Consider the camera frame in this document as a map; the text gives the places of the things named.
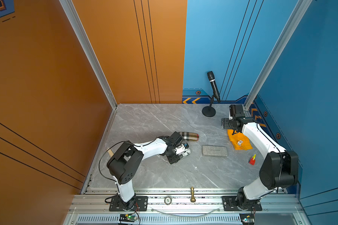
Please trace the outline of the grey rectangular eyeglass case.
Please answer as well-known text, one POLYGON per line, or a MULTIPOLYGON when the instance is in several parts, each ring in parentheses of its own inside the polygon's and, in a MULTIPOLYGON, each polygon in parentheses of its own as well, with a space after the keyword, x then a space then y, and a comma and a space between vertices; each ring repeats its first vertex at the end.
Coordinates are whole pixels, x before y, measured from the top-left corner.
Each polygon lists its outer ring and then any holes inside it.
POLYGON ((228 150, 224 146, 203 145, 202 154, 209 157, 227 157, 228 150))

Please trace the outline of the orange fluffy cloth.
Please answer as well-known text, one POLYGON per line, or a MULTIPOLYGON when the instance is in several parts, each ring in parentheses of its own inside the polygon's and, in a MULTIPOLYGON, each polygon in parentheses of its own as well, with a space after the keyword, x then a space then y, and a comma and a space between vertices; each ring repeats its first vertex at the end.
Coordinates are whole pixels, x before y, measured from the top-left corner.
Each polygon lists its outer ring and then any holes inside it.
POLYGON ((248 137, 233 129, 228 129, 227 134, 234 150, 251 150, 253 147, 248 137))

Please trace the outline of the black microphone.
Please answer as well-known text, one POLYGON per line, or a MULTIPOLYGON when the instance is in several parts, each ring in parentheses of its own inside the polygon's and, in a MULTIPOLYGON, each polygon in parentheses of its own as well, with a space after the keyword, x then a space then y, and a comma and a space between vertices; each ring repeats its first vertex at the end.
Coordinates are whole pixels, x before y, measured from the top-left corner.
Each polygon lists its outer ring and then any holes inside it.
POLYGON ((219 92, 219 90, 217 88, 217 84, 216 84, 214 73, 212 71, 207 72, 207 77, 208 77, 209 82, 211 84, 211 87, 213 89, 213 96, 217 100, 217 102, 220 103, 221 102, 220 92, 219 92))

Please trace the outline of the red yellow small toy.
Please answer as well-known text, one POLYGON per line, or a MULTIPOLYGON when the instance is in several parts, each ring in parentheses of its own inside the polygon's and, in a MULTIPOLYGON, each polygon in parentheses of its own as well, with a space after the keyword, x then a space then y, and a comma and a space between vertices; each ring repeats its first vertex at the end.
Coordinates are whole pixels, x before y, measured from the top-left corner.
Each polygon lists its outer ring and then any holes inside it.
POLYGON ((249 160, 249 164, 251 164, 251 165, 255 165, 255 159, 256 159, 256 154, 254 154, 251 158, 250 158, 250 160, 249 160))

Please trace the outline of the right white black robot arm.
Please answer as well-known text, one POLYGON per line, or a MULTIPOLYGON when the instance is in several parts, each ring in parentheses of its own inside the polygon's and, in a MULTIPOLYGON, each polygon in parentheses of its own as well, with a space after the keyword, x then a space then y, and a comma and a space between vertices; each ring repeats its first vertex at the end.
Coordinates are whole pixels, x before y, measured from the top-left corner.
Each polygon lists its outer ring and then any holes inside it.
POLYGON ((251 210, 273 190, 298 183, 298 154, 276 143, 252 117, 246 116, 242 105, 230 105, 229 118, 222 119, 222 126, 249 138, 264 157, 259 178, 237 192, 233 204, 240 210, 251 210))

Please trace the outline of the wooden stick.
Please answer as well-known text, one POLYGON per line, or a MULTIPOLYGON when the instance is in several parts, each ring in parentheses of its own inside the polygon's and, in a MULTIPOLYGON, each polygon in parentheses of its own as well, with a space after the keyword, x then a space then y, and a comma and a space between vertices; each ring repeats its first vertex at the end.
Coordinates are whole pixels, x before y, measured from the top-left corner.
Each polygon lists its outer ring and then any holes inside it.
POLYGON ((114 153, 113 153, 113 151, 111 149, 107 150, 107 154, 109 155, 110 158, 112 158, 113 155, 114 155, 114 153))

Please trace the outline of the plaid eyeglass case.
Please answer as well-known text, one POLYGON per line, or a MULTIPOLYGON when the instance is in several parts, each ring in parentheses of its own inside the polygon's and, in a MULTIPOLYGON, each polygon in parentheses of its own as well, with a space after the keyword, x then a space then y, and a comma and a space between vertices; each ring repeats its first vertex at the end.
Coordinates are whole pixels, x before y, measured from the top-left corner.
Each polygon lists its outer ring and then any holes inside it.
POLYGON ((182 136, 182 139, 186 141, 198 141, 199 140, 199 135, 197 133, 179 132, 179 134, 182 136))

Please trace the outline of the left green circuit board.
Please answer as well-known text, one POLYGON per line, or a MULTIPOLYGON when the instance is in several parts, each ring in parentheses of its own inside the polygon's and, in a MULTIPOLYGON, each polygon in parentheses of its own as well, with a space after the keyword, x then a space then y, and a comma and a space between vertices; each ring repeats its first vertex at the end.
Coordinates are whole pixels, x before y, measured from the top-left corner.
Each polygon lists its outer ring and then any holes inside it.
POLYGON ((120 224, 130 224, 138 222, 139 217, 132 214, 120 214, 118 221, 120 224))

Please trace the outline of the brass chess piece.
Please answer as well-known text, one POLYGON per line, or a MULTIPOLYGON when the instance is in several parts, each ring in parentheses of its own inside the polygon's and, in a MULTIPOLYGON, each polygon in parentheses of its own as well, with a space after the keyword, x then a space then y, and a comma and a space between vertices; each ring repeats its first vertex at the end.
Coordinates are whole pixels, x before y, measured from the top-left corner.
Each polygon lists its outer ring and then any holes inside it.
POLYGON ((191 197, 190 197, 190 202, 196 202, 195 196, 194 196, 194 187, 190 188, 191 191, 191 197))

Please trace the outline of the green circuit board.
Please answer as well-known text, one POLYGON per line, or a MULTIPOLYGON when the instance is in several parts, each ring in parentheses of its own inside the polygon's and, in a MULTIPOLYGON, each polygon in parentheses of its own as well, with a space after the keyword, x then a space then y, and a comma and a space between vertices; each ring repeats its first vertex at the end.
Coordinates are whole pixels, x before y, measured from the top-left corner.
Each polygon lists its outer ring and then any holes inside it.
POLYGON ((254 225, 255 217, 249 214, 240 214, 240 221, 243 225, 254 225))
POLYGON ((138 222, 139 217, 132 214, 120 214, 118 221, 120 224, 130 224, 138 222))

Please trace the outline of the newspaper print eyeglass case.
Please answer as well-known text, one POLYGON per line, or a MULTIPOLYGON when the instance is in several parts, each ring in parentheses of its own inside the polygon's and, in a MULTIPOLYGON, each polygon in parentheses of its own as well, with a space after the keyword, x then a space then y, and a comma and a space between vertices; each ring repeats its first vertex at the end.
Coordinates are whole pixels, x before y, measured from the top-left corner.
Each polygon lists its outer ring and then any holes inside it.
POLYGON ((181 156, 182 157, 187 157, 190 154, 191 154, 190 149, 184 149, 184 151, 181 153, 181 156))

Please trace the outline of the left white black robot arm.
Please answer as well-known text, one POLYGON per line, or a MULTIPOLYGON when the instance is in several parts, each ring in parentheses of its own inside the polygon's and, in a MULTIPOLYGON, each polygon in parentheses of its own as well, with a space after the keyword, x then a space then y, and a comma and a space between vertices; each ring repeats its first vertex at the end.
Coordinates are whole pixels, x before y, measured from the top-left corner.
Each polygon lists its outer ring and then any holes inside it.
POLYGON ((190 154, 189 144, 183 143, 183 137, 178 132, 146 143, 123 141, 107 162, 107 168, 118 189, 119 203, 126 210, 136 205, 136 194, 131 180, 143 160, 164 155, 170 164, 174 164, 190 154))

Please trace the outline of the right green circuit board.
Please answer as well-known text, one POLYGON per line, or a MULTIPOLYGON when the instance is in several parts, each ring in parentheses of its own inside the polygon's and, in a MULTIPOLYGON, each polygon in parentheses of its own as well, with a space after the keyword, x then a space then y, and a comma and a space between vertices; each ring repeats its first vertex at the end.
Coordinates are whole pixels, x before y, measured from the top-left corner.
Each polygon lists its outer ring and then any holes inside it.
POLYGON ((240 214, 240 221, 243 225, 254 225, 255 217, 249 214, 240 214))

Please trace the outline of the aluminium front rail frame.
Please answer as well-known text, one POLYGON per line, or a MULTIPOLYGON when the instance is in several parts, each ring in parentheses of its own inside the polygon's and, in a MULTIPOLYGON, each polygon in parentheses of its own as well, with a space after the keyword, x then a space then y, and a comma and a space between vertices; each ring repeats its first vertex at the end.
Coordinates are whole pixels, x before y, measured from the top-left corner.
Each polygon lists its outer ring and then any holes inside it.
POLYGON ((113 188, 89 188, 74 196, 64 219, 66 225, 124 225, 120 214, 132 214, 139 221, 130 225, 242 225, 240 214, 255 217, 254 225, 308 225, 310 220, 295 195, 284 191, 269 194, 260 200, 263 210, 229 211, 223 208, 222 196, 236 196, 236 190, 195 188, 195 203, 190 202, 190 188, 139 188, 136 196, 147 196, 146 212, 110 212, 105 202, 116 195, 113 188), (172 204, 164 198, 170 196, 172 204))

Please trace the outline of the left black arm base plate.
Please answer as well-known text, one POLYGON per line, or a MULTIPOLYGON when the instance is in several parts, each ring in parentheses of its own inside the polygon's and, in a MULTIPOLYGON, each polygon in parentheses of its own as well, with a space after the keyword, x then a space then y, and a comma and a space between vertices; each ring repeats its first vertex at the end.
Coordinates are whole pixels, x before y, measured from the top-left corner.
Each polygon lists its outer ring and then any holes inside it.
POLYGON ((147 196, 134 196, 128 202, 124 202, 119 195, 115 195, 105 200, 109 204, 109 211, 147 211, 148 197, 147 196))

